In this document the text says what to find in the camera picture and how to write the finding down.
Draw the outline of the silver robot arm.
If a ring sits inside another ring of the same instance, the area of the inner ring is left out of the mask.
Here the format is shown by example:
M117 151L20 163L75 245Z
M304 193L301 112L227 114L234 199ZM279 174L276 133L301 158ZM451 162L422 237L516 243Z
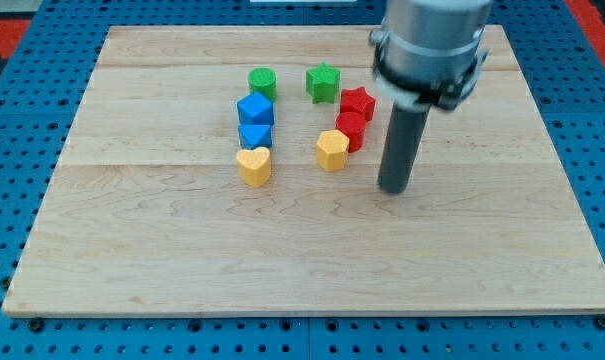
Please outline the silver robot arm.
M403 109L454 110L479 80L491 8L491 0L389 0L369 35L376 84Z

